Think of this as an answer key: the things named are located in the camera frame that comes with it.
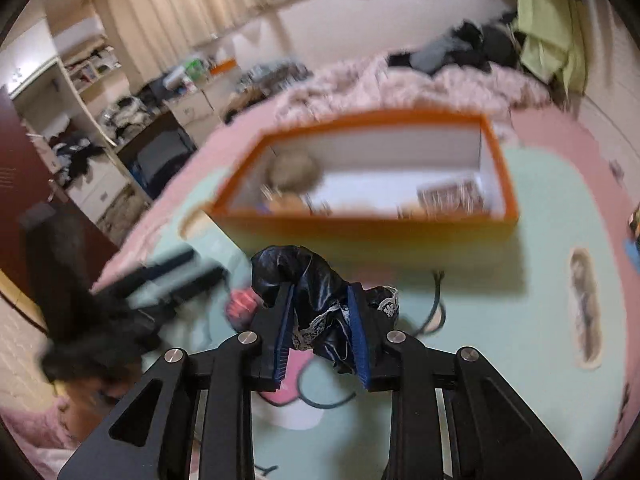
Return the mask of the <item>pink crumpled blanket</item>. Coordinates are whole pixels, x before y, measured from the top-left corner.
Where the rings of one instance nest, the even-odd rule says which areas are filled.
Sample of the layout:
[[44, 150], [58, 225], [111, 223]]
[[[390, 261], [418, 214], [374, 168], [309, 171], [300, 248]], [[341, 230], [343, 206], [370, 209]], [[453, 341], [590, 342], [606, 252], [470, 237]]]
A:
[[487, 72], [448, 65], [428, 76], [390, 67], [383, 55], [323, 67], [279, 94], [274, 117], [292, 127], [389, 108], [434, 108], [498, 118], [514, 108], [551, 103], [546, 86], [518, 70], [491, 64]]

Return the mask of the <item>orange cardboard box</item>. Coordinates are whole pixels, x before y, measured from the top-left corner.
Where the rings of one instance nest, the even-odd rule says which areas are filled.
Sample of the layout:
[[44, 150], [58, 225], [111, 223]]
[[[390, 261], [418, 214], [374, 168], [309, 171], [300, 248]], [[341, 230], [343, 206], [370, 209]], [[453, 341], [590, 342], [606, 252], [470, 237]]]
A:
[[[284, 152], [317, 159], [322, 178], [304, 194], [265, 186]], [[429, 216], [418, 188], [473, 180], [482, 214]], [[206, 206], [243, 252], [300, 245], [330, 261], [480, 266], [514, 239], [518, 200], [488, 119], [446, 110], [375, 110], [274, 130], [250, 149]]]

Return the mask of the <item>black clothes pile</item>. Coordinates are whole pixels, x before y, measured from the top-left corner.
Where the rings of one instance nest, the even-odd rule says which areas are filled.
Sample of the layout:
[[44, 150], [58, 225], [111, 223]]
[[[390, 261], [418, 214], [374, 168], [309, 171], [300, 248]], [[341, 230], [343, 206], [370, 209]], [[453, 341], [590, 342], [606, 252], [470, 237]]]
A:
[[515, 11], [506, 12], [480, 25], [463, 21], [418, 50], [390, 54], [387, 65], [411, 68], [431, 77], [449, 65], [485, 73], [490, 73], [493, 65], [515, 70], [525, 39], [512, 29], [517, 16]]

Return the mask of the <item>light green hanging cloth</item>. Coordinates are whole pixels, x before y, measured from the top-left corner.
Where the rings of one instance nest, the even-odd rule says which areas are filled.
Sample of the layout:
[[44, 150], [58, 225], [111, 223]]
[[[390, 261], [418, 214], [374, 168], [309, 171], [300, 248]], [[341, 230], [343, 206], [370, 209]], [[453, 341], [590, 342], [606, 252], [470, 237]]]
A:
[[518, 0], [514, 29], [525, 36], [521, 63], [545, 84], [557, 79], [565, 92], [582, 93], [587, 55], [579, 0]]

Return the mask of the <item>black satin lace garment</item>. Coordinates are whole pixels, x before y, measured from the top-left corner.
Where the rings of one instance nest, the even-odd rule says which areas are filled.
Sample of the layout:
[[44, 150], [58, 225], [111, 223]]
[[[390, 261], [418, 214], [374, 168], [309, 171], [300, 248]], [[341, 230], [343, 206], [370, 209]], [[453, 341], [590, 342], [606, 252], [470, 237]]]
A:
[[250, 258], [250, 263], [252, 289], [266, 304], [277, 298], [282, 284], [293, 286], [288, 298], [293, 309], [293, 348], [312, 350], [330, 361], [337, 373], [355, 374], [351, 284], [303, 246], [270, 246]]

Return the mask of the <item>white bedside drawer cabinet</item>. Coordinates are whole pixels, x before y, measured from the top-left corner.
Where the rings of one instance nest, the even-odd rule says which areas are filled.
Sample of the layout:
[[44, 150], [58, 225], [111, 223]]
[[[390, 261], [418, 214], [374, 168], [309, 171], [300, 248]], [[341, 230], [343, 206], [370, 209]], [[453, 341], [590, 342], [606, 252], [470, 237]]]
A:
[[217, 78], [195, 92], [185, 93], [167, 102], [171, 114], [198, 148], [222, 124], [221, 113], [234, 87], [233, 81]]

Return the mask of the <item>brown fluffy scrunchie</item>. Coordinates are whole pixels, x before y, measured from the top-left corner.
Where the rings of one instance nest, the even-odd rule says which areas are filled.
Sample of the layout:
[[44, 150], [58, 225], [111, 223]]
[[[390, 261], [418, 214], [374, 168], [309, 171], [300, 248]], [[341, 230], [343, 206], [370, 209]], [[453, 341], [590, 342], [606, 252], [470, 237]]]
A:
[[289, 151], [274, 156], [267, 166], [265, 186], [279, 193], [304, 194], [322, 178], [317, 159], [305, 152]]

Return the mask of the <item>black suitcase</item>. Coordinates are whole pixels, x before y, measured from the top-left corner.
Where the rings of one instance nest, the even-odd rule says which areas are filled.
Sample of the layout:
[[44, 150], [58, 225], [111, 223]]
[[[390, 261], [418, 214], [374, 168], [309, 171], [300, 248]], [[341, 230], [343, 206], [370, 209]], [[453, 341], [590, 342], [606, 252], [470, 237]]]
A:
[[137, 152], [128, 168], [146, 195], [156, 200], [197, 150], [183, 129], [165, 130]]

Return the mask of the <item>brown patterned small box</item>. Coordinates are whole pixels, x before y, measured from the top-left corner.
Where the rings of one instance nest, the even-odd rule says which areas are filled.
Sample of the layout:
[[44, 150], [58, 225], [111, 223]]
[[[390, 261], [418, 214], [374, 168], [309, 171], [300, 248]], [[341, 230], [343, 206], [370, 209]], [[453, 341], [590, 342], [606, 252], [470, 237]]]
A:
[[485, 211], [484, 196], [473, 180], [418, 188], [418, 201], [429, 216], [482, 214]]

